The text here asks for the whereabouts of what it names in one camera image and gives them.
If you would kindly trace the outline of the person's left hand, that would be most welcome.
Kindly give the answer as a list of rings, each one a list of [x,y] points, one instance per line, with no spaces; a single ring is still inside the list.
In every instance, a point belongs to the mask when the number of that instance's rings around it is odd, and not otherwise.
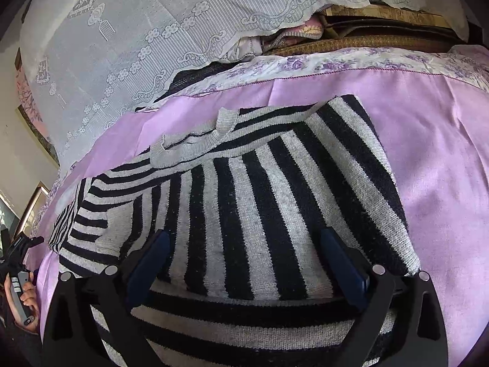
[[[22,295],[20,296],[20,302],[23,306],[28,307],[34,316],[34,320],[29,325],[24,325],[23,320],[19,315],[15,302],[11,294],[12,281],[9,275],[6,276],[4,281],[5,293],[7,297],[7,303],[10,311],[13,315],[13,319],[16,325],[26,332],[37,334],[39,332],[39,320],[40,320],[40,308],[37,302],[36,286],[33,284],[35,275],[33,272],[29,272],[29,279],[23,284]]]

